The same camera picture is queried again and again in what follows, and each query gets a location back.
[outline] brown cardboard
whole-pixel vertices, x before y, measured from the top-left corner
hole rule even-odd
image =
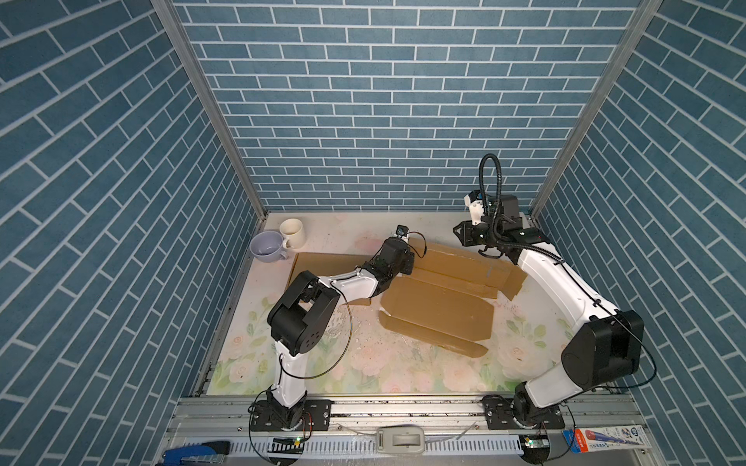
[[[354,254],[297,253],[285,289],[302,271],[308,270],[317,277],[333,277],[352,272],[368,259],[370,256]],[[350,302],[351,306],[370,306],[370,304],[370,298]]]
[[[410,244],[424,251],[422,240],[410,238]],[[424,258],[415,259],[412,274],[395,278],[383,293],[379,322],[388,330],[480,357],[487,348],[475,342],[492,336],[495,313],[482,298],[503,292],[512,300],[525,277],[508,261],[431,243]]]

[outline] cardboard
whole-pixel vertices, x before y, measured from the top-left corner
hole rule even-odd
[[[352,272],[368,259],[370,256],[355,254],[297,253],[285,289],[302,271],[308,270],[317,277],[333,277]],[[369,298],[350,302],[350,306],[370,306],[370,304]]]
[[[420,239],[410,238],[417,251]],[[494,306],[483,298],[502,292],[512,300],[526,273],[505,260],[474,251],[429,244],[409,276],[396,277],[381,299],[381,325],[391,331],[477,358],[487,348],[476,341],[492,336]]]

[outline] floral tablecloth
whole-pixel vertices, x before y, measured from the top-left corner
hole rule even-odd
[[[380,240],[372,243],[377,248]],[[250,274],[247,286],[252,291],[245,292],[236,309],[207,394],[256,394],[272,384],[276,355],[266,318],[284,289],[288,262],[252,266],[252,272],[257,266],[261,272]],[[352,306],[354,333],[348,353],[328,375],[308,380],[307,389],[312,394],[512,391],[559,361],[571,338],[570,326],[536,281],[528,277],[513,301],[502,294],[488,301],[495,307],[492,337],[480,341],[489,351],[478,359],[385,330],[377,319],[380,297],[371,306]],[[309,352],[307,375],[336,361],[348,331],[342,304]]]

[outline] blue brick wall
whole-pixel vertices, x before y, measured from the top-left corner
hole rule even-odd
[[[273,210],[527,207],[638,0],[177,1]]]
[[[254,222],[148,0],[0,3],[0,464],[151,464]]]
[[[745,23],[741,0],[664,0],[540,215],[643,315],[659,378],[635,398],[672,464],[746,453]]]

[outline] cream mug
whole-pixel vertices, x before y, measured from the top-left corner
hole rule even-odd
[[[297,218],[288,218],[280,224],[280,233],[284,240],[283,248],[298,249],[306,244],[306,230],[303,229],[303,222]]]

